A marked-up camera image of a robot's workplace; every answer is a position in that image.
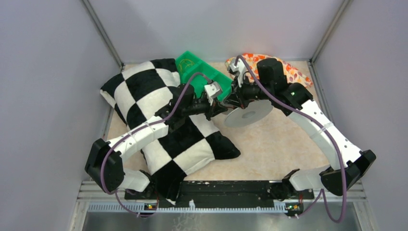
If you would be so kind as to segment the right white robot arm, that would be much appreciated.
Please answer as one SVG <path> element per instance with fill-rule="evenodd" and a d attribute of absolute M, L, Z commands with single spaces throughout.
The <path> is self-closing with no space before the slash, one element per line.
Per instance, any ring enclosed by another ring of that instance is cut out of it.
<path fill-rule="evenodd" d="M 275 58 L 261 60 L 258 74 L 249 80 L 251 68 L 242 58 L 233 58 L 227 70 L 234 75 L 230 94 L 224 103 L 234 107 L 225 121 L 227 127 L 253 124 L 273 109 L 282 111 L 296 123 L 326 156 L 329 165 L 309 170 L 293 170 L 284 179 L 282 192 L 295 198 L 306 189 L 322 188 L 342 196 L 361 179 L 376 155 L 361 150 L 347 139 L 324 115 L 309 90 L 301 83 L 291 83 L 282 62 Z"/>

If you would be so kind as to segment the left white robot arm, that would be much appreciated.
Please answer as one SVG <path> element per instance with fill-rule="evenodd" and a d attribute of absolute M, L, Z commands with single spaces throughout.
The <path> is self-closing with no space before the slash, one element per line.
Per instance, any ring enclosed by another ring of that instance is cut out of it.
<path fill-rule="evenodd" d="M 225 112 L 226 107 L 217 99 L 221 93 L 221 86 L 214 81 L 204 86 L 199 98 L 196 98 L 192 85 L 179 85 L 169 103 L 146 122 L 115 139 L 96 140 L 86 161 L 86 173 L 107 194 L 114 194 L 122 187 L 136 191 L 143 199 L 152 197 L 154 186 L 146 174 L 138 171 L 126 173 L 124 160 L 153 141 L 180 128 L 188 116 L 203 114 L 209 120 Z"/>

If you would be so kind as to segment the grey filament spool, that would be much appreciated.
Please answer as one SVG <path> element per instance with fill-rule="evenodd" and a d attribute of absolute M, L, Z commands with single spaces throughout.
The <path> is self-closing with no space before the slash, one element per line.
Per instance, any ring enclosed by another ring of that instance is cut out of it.
<path fill-rule="evenodd" d="M 244 109 L 236 108 L 230 111 L 224 125 L 229 128 L 245 127 L 266 117 L 273 110 L 274 106 L 268 100 L 253 101 Z"/>

